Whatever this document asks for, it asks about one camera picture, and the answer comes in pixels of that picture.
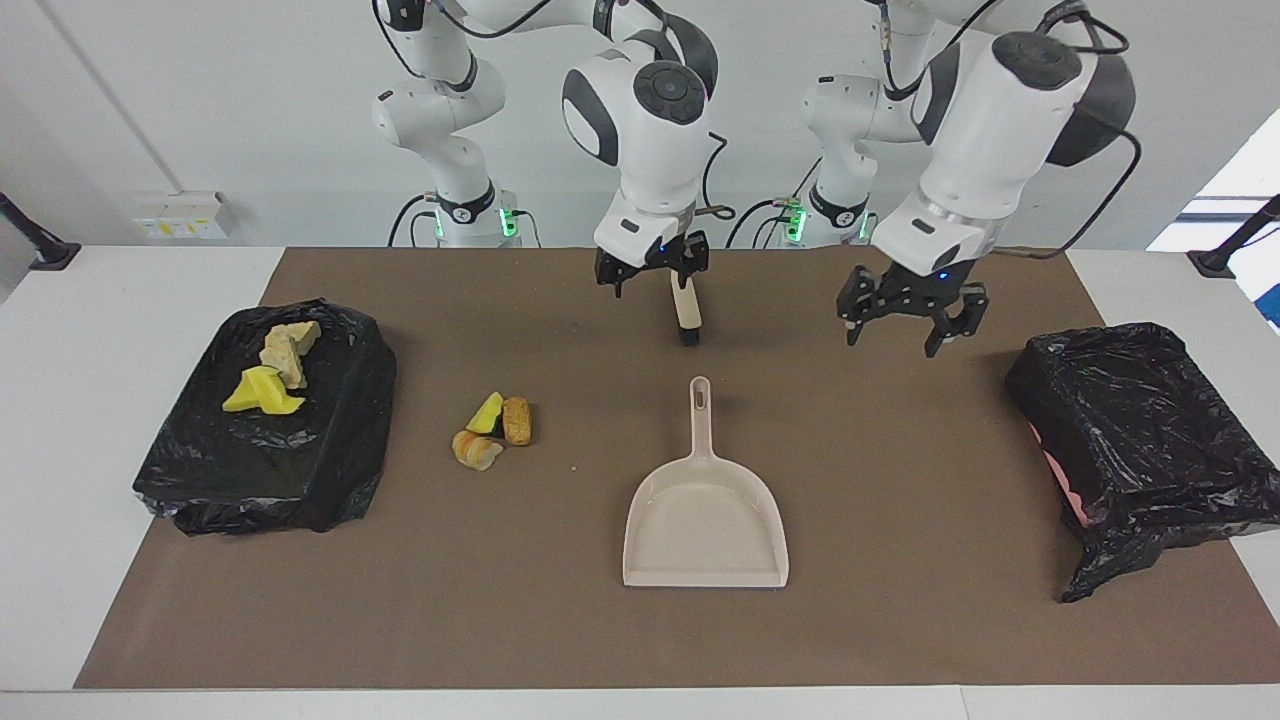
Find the beige hand brush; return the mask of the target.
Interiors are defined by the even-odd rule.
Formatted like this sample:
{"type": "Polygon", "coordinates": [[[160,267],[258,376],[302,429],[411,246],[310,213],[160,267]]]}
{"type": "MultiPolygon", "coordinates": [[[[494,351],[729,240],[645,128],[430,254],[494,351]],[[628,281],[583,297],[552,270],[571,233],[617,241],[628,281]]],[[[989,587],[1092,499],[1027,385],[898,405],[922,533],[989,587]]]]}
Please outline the beige hand brush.
{"type": "Polygon", "coordinates": [[[684,347],[696,347],[701,338],[701,309],[694,278],[684,277],[676,270],[669,274],[675,310],[678,323],[678,340],[684,347]]]}

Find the yellow sponge wedge green base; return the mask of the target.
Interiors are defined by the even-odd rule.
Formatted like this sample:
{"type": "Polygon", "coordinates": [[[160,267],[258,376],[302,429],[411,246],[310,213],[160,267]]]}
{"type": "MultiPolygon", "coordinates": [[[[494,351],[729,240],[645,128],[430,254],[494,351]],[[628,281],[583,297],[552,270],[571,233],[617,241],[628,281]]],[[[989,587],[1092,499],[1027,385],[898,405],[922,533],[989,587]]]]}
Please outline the yellow sponge wedge green base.
{"type": "Polygon", "coordinates": [[[492,392],[471,416],[465,429],[476,436],[489,438],[504,438],[504,411],[506,398],[499,392],[492,392]]]}

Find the beige plastic dustpan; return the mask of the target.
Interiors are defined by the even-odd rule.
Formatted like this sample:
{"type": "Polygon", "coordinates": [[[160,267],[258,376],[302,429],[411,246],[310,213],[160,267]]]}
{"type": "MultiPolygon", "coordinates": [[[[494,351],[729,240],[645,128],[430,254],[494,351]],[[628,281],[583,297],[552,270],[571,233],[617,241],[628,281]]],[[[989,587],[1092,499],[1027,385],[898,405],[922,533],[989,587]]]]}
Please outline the beige plastic dustpan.
{"type": "Polygon", "coordinates": [[[781,589],[790,556],[767,483],[713,445],[710,380],[689,383],[690,451],[634,491],[621,579],[630,588],[781,589]]]}

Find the yellow sponge piece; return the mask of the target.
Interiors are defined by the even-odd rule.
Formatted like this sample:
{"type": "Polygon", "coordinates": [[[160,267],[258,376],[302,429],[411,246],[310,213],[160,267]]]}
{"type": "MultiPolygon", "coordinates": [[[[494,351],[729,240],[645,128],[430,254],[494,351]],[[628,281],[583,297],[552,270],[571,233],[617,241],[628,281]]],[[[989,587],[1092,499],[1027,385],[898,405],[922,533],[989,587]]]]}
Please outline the yellow sponge piece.
{"type": "Polygon", "coordinates": [[[242,413],[260,409],[266,414],[288,414],[285,387],[279,370],[273,366],[252,366],[241,373],[239,383],[221,402],[224,413],[242,413]]]}

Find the pink plastic bin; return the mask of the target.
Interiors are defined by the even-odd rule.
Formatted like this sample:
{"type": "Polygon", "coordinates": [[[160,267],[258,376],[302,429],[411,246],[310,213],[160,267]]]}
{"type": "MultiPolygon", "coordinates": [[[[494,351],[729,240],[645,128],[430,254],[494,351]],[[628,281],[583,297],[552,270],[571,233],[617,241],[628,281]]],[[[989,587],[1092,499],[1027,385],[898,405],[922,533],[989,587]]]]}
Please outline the pink plastic bin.
{"type": "Polygon", "coordinates": [[[1065,473],[1062,465],[1059,460],[1050,452],[1048,447],[1044,445],[1043,438],[1034,424],[1028,421],[1032,434],[1036,437],[1037,446],[1039,451],[1044,455],[1046,462],[1050,466],[1052,478],[1056,480],[1061,500],[1065,502],[1066,516],[1074,520],[1074,523],[1080,528],[1089,528],[1091,519],[1087,516],[1083,498],[1071,488],[1068,474],[1065,473]]]}

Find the black plastic trash bag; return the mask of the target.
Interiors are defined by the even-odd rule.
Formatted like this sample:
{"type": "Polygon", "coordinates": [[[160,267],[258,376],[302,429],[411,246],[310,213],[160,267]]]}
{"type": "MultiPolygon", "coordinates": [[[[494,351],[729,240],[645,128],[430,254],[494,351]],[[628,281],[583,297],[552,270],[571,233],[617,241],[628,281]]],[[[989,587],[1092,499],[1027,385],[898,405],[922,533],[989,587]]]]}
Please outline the black plastic trash bag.
{"type": "Polygon", "coordinates": [[[315,299],[250,307],[218,328],[132,484],[188,536],[315,532],[362,518],[387,456],[397,360],[378,322],[315,299]],[[316,322],[300,409],[227,413],[241,373],[274,325],[316,322]]]}
{"type": "Polygon", "coordinates": [[[1005,386],[1091,519],[1080,528],[1066,516],[1052,478],[1082,544],[1064,603],[1166,550],[1280,529],[1280,468],[1167,327],[1038,334],[1005,386]]]}

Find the bright glass window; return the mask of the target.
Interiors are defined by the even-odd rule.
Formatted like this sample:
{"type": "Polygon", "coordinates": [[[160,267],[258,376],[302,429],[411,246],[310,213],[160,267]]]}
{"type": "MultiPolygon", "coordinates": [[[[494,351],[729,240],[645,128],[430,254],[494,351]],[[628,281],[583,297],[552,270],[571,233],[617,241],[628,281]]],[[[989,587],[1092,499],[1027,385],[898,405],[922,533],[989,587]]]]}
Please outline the bright glass window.
{"type": "Polygon", "coordinates": [[[1215,249],[1276,193],[1280,193],[1280,108],[1147,249],[1155,252],[1215,249]]]}

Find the brown table mat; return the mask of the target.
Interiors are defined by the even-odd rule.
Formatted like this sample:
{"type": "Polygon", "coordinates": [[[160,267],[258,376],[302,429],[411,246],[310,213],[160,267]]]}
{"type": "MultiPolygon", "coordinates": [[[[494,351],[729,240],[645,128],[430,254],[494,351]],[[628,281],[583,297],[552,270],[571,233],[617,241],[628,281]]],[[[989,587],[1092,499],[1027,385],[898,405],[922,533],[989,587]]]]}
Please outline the brown table mat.
{"type": "Polygon", "coordinates": [[[1224,541],[1060,603],[1079,546],[1004,378],[1033,336],[1098,325],[1069,261],[995,258],[979,331],[925,320],[849,347],[835,297],[865,249],[735,250],[680,345],[667,279],[622,299],[585,250],[287,250],[262,301],[372,316],[398,359],[367,516],[328,533],[187,537],[155,521],[79,688],[568,688],[1280,682],[1280,626],[1224,541]],[[714,447],[783,519],[780,591],[627,588],[625,518],[714,447]],[[486,396],[532,442],[485,471],[451,439],[486,396]]]}

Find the white wall socket box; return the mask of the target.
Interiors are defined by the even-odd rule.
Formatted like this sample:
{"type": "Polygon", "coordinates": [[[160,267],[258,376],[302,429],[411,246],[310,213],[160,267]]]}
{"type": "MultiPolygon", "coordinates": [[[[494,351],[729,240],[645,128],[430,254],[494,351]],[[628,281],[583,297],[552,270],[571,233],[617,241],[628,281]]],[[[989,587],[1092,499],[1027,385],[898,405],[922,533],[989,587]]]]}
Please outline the white wall socket box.
{"type": "Polygon", "coordinates": [[[131,222],[145,240],[227,241],[239,222],[212,191],[131,195],[131,222]]]}

